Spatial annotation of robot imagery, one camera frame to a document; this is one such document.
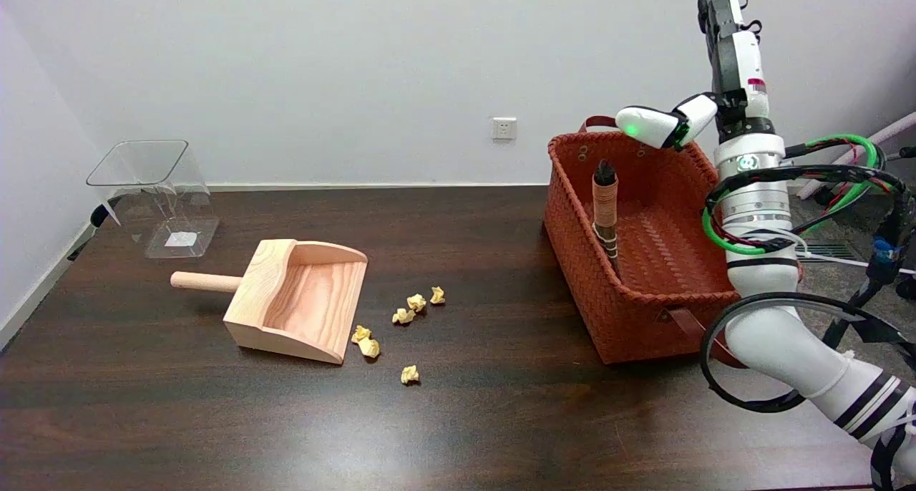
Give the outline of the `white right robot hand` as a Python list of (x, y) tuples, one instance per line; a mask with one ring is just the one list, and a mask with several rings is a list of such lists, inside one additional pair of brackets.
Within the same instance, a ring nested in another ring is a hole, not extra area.
[(758, 19), (745, 22), (747, 0), (698, 0), (698, 24), (706, 37), (712, 89), (687, 97), (670, 112), (630, 106), (615, 128), (655, 149), (680, 151), (714, 123), (719, 143), (742, 135), (774, 135), (760, 55)]

